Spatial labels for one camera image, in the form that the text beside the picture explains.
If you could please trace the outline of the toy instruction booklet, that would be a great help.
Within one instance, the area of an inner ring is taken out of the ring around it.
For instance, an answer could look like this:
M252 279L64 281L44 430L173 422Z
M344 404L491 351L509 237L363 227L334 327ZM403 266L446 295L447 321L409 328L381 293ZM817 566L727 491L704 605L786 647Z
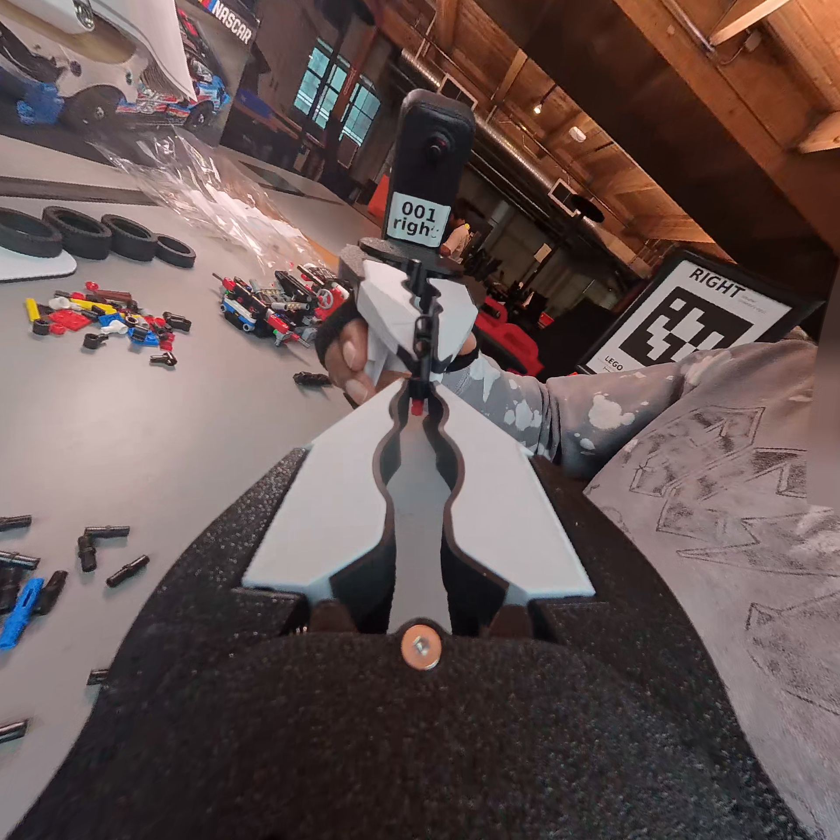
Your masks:
M2 65L71 98L104 87L195 97L172 1L1 2Z

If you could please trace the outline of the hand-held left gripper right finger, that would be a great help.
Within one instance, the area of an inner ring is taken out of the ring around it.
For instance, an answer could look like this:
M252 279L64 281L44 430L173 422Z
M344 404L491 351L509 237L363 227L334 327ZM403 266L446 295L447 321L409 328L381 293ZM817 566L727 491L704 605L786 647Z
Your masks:
M449 489L440 564L454 635L481 634L504 607L595 598L525 447L443 385L429 442Z

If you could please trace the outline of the paned window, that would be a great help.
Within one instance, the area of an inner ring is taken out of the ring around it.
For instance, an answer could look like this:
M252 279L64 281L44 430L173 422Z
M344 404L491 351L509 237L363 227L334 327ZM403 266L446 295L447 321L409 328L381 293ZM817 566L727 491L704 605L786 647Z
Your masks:
M333 48L322 38L317 38L293 100L294 109L302 116L311 115L315 125L324 130L349 75L349 61L342 56L334 59ZM354 83L344 110L340 138L350 139L362 146L380 106L374 84L366 76L361 76Z

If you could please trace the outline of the partly built toy car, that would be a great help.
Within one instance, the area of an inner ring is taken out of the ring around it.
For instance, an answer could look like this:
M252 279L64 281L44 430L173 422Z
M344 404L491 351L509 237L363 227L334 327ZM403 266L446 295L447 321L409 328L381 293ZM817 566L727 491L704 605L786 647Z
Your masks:
M223 290L219 307L225 319L244 333L273 339L278 347L310 347L323 321L350 297L328 268L315 264L277 269L266 287L237 276L213 277Z

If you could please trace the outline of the red plastic chair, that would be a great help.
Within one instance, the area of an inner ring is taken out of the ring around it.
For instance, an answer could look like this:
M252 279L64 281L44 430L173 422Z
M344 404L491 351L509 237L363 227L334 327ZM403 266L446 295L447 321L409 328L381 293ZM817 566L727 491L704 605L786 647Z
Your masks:
M499 301L490 295L486 296L479 306L476 316L476 331L500 342L514 327L515 325L509 322L508 310L503 301Z
M482 349L507 371L538 376L543 371L535 340L519 326L489 323L477 328Z

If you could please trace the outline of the clear plastic bag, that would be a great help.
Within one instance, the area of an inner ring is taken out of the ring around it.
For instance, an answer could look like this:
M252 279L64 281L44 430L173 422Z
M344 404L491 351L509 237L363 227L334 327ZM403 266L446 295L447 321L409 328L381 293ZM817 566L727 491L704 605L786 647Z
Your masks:
M265 276L306 264L338 268L337 256L300 231L272 202L275 191L193 134L181 129L95 129L86 141L155 204L248 252Z

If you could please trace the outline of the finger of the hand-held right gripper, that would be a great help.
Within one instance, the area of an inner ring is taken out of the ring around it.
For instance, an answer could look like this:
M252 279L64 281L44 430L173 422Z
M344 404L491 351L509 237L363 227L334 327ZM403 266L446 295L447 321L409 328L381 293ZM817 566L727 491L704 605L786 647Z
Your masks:
M364 373L379 389L386 374L415 372L420 312L404 271L374 259L363 259L362 270L356 307L368 331Z
M429 381L441 382L447 368L459 355L475 324L478 309L469 289L460 280L431 278Z

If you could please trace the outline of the person's right hand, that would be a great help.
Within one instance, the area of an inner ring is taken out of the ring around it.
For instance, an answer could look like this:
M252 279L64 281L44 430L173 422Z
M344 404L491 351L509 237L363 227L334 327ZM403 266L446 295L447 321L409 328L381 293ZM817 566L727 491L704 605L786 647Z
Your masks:
M376 383L365 373L368 363L368 327L356 318L345 324L325 353L325 369L331 383L353 406L360 406L400 378L398 371L384 371Z

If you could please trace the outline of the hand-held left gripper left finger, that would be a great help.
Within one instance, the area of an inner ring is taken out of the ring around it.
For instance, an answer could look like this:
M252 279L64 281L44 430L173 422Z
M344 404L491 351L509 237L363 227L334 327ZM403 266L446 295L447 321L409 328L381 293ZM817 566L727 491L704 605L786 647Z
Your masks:
M336 601L385 634L396 585L394 506L403 386L393 383L315 438L246 569L246 589Z

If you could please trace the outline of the black toy set box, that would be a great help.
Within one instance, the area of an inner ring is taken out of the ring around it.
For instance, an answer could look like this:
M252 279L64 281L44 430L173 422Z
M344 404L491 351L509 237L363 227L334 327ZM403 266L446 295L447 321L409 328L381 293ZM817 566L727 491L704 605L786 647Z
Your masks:
M172 2L192 77L195 97L190 101L144 87L134 102L106 87L65 98L54 83L4 68L1 15L2 135L89 158L94 154L84 149L93 130L179 129L216 145L251 58L259 21L251 2Z

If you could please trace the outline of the person's grey printed sweatshirt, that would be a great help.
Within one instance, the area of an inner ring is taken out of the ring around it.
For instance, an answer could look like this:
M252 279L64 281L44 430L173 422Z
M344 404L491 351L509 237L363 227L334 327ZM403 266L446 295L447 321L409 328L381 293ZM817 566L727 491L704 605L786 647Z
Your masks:
M665 579L794 812L838 838L838 516L807 500L810 401L658 418L589 498Z

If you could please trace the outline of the pile of mixed colourful bricks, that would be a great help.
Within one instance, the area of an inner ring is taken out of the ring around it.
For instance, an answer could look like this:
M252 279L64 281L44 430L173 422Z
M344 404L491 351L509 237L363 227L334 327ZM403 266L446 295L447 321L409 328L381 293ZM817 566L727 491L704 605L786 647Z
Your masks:
M175 342L193 330L193 321L181 313L147 308L130 291L94 282L81 290L55 290L44 301L27 295L23 311L30 333L39 340L74 335L84 354L124 344L135 354L148 355L152 366L164 368L176 367Z

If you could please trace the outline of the framed black white marker sign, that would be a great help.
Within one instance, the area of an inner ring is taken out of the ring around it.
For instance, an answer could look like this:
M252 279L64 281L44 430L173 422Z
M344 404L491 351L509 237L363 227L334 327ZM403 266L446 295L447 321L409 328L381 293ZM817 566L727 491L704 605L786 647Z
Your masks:
M586 351L580 374L643 371L709 350L780 340L824 304L738 264L677 248Z

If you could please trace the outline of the person's right forearm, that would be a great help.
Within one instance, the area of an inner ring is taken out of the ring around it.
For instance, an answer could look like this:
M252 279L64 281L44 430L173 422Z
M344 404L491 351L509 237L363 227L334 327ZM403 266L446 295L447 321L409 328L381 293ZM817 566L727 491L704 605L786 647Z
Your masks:
M628 373L577 374L545 383L505 372L479 351L452 364L443 384L531 455L592 478L646 427L695 411L715 424L810 401L817 345L800 330L774 343L697 351L681 362Z

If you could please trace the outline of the dark toy beam assembly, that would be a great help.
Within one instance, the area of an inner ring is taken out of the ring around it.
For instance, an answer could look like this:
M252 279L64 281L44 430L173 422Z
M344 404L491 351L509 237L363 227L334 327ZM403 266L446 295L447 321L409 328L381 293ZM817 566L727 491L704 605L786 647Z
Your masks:
M408 394L411 414L421 417L432 392L432 373L438 340L438 316L427 312L415 321L412 351L414 363L409 378Z

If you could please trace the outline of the pile of black blue pins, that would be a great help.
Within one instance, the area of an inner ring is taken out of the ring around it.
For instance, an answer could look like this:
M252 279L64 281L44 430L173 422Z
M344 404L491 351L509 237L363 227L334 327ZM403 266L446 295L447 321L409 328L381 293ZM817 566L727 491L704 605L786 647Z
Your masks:
M28 529L33 524L32 516L2 517L2 533ZM130 526L85 527L77 538L77 560L79 571L93 574L98 568L98 545L103 541L122 540L130 536ZM124 563L106 580L109 590L127 583L150 565L151 557L142 554ZM39 570L41 559L19 551L1 551L1 652L10 653L21 641L25 630L38 617L50 614L62 595L69 572L55 570L49 578L33 576ZM104 683L107 671L94 670L88 678L88 686ZM29 719L2 722L1 744L5 746L21 740L28 731Z

